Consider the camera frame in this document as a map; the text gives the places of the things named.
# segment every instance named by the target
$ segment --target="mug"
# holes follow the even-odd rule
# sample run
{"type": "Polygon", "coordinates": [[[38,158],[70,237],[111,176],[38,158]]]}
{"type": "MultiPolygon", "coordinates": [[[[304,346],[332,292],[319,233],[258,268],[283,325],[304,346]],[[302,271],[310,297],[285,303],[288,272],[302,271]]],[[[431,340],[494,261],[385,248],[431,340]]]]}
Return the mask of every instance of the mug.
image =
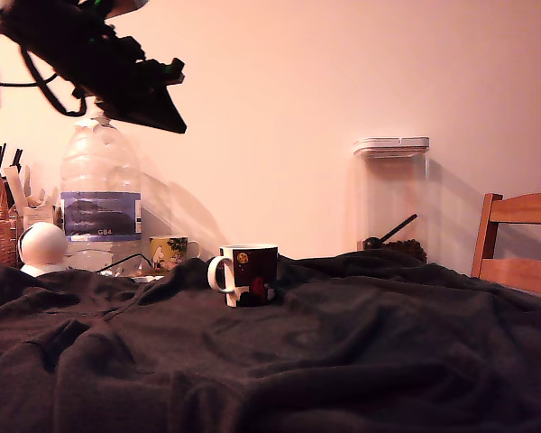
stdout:
{"type": "Polygon", "coordinates": [[[197,258],[201,253],[197,241],[189,241],[186,236],[165,235],[151,236],[151,262],[152,269],[157,273],[167,273],[187,258],[197,258]],[[188,257],[188,246],[196,244],[198,252],[188,257]]]}
{"type": "Polygon", "coordinates": [[[272,244],[228,245],[208,265],[211,289],[226,293],[229,307],[263,305],[274,298],[279,247],[272,244]],[[224,265],[226,287],[216,281],[216,268],[224,265]]]}

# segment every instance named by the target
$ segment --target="container lid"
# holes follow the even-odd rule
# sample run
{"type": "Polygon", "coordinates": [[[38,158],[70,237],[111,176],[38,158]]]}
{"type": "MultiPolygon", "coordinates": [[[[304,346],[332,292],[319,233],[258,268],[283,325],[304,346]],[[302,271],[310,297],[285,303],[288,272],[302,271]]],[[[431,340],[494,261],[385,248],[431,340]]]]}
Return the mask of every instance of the container lid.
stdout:
{"type": "Polygon", "coordinates": [[[353,154],[367,158],[408,158],[428,150],[428,137],[362,138],[354,144],[353,154]]]}

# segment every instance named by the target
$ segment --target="white ball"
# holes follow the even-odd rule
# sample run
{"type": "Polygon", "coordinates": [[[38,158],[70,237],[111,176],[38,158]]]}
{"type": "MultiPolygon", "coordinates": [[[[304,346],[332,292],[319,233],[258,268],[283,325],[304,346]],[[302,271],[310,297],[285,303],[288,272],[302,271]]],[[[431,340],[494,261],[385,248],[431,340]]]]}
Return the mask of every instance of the white ball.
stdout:
{"type": "Polygon", "coordinates": [[[62,263],[68,248],[64,232],[51,223],[35,223],[20,242],[20,256],[32,266],[62,263]]]}

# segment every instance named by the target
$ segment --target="bottle label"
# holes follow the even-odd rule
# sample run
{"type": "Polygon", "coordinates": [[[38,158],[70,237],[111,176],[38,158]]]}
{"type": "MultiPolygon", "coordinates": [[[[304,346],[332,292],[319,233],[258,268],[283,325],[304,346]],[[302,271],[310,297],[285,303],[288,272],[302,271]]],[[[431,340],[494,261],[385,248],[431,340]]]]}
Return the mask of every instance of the bottle label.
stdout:
{"type": "Polygon", "coordinates": [[[141,195],[62,192],[64,233],[70,241],[122,242],[142,238],[141,195]]]}

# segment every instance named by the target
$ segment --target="clear plastic container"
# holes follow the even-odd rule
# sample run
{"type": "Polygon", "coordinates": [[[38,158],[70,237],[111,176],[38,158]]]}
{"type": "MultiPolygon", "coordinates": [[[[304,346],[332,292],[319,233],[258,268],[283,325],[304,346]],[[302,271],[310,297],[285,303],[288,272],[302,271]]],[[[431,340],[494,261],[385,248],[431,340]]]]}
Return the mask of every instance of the clear plastic container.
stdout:
{"type": "Polygon", "coordinates": [[[365,249],[367,239],[381,239],[417,215],[383,243],[410,251],[419,245],[428,255],[428,149],[426,137],[366,138],[355,144],[359,250],[365,249]]]}
{"type": "MultiPolygon", "coordinates": [[[[101,112],[76,123],[61,164],[66,265],[98,271],[141,252],[141,173],[136,154],[101,112]]],[[[140,257],[120,263],[125,272],[140,257]]]]}

